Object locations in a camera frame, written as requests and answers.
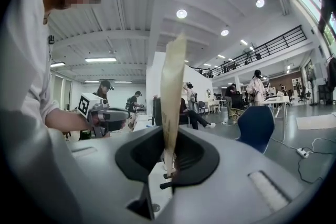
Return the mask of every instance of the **white ceiling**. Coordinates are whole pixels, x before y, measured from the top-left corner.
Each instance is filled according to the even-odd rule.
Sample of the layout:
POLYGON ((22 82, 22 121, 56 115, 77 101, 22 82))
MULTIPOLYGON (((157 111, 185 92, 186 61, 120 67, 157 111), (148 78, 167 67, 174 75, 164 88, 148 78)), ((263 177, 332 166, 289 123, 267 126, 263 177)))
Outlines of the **white ceiling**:
MULTIPOLYGON (((287 72, 287 66, 290 65, 290 72, 298 71, 300 64, 303 59, 305 59, 311 52, 305 52, 303 54, 296 55, 294 57, 288 58, 285 61, 280 61, 272 65, 262 67, 259 70, 261 71, 262 76, 267 77, 276 77, 285 75, 287 72)), ((239 75, 239 80, 243 84, 248 84, 254 75, 254 71, 247 72, 245 74, 239 75)), ((234 77, 228 78, 221 82, 214 82, 214 87, 226 87, 228 84, 235 83, 234 77)))
POLYGON ((114 79, 143 83, 149 50, 156 47, 156 51, 165 51, 166 44, 182 31, 187 35, 186 57, 190 66, 202 67, 209 61, 220 65, 223 61, 216 59, 218 54, 227 58, 240 55, 244 49, 239 45, 242 38, 261 45, 277 33, 299 25, 294 16, 282 16, 279 0, 265 0, 263 8, 256 7, 256 0, 166 0, 162 10, 155 1, 103 0, 93 7, 52 12, 49 26, 56 41, 52 58, 66 63, 55 70, 79 81, 114 79), (181 8, 188 13, 185 19, 176 16, 181 8), (150 47, 154 34, 152 19, 154 13, 160 12, 158 40, 150 47), (280 21, 293 27, 276 27, 280 21), (230 33, 222 37, 220 33, 225 28, 230 33), (84 61, 104 56, 116 56, 117 63, 84 61))

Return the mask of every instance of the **white sneaker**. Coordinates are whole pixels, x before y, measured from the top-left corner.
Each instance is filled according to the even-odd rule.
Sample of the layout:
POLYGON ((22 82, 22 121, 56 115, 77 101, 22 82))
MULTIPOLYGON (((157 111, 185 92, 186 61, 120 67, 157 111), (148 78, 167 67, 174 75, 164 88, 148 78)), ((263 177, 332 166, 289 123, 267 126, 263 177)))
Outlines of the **white sneaker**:
POLYGON ((210 129, 210 128, 214 128, 215 126, 216 126, 216 123, 209 123, 204 128, 210 129))

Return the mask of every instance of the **brown wall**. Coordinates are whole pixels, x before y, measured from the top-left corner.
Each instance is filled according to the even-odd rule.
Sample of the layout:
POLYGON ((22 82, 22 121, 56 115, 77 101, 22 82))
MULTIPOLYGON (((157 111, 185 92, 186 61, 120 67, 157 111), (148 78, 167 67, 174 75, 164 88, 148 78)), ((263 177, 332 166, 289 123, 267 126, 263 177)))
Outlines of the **brown wall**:
POLYGON ((282 77, 279 78, 275 78, 275 79, 270 79, 269 83, 271 84, 271 87, 275 87, 277 91, 280 91, 280 84, 286 86, 287 90, 289 89, 293 89, 293 84, 292 84, 292 79, 296 79, 296 78, 301 78, 301 84, 303 83, 303 79, 301 76, 301 71, 295 72, 295 73, 290 73, 288 75, 284 75, 282 77))

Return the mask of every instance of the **power strip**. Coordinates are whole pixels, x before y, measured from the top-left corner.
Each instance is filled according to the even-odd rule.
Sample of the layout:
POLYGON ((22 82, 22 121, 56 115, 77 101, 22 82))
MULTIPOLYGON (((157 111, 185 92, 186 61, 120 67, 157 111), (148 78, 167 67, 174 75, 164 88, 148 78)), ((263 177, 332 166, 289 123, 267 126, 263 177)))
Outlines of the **power strip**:
POLYGON ((299 155, 302 157, 302 158, 308 158, 309 156, 309 153, 307 153, 306 151, 304 151, 302 148, 298 148, 296 150, 297 153, 299 153, 299 155))

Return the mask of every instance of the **round ceiling light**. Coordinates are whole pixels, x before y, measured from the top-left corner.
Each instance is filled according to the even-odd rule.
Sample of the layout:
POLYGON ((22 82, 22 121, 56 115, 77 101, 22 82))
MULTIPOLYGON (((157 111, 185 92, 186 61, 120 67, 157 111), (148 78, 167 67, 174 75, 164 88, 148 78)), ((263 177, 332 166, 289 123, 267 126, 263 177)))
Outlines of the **round ceiling light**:
POLYGON ((176 13, 177 17, 183 19, 187 17, 187 12, 184 9, 179 9, 176 13))
POLYGON ((257 0, 257 3, 256 3, 256 5, 257 5, 257 7, 258 7, 258 8, 261 8, 261 7, 263 7, 263 6, 264 6, 264 4, 265 4, 265 1, 264 1, 264 0, 257 0))
POLYGON ((222 35, 223 37, 227 36, 228 34, 229 34, 229 30, 227 30, 227 29, 225 29, 225 30, 223 30, 223 31, 221 32, 221 35, 222 35))

